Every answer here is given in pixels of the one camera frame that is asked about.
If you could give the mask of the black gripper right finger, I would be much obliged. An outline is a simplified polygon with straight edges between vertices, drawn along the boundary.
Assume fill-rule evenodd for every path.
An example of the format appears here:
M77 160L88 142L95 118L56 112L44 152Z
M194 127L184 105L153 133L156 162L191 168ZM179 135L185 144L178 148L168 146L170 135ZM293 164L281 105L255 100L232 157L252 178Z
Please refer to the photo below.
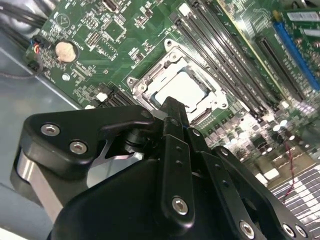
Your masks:
M228 149L209 149L195 128L185 130L192 156L213 190L218 227L228 240L310 240L310 231Z

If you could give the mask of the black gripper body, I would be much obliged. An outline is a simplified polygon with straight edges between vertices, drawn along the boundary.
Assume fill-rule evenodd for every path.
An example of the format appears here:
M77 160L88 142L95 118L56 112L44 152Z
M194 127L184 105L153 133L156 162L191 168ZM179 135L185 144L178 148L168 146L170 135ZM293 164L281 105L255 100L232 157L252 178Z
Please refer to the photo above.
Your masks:
M157 160L139 161L74 197L56 219L53 240L175 240L173 224L162 214L161 189L170 199L193 194L195 219L180 240L238 240L203 179L184 176L182 167L162 174Z

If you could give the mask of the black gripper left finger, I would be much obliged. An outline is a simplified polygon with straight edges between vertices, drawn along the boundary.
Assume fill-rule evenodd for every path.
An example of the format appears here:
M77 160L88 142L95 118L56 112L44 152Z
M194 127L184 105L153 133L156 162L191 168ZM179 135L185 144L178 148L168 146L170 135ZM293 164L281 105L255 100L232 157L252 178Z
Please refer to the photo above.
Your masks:
M168 97L157 115L139 105L34 114L22 127L14 170L15 188L40 202L53 222L76 196L140 161L156 160L161 174L182 167L192 174L185 106ZM161 212L173 229L195 220L193 194L169 198Z

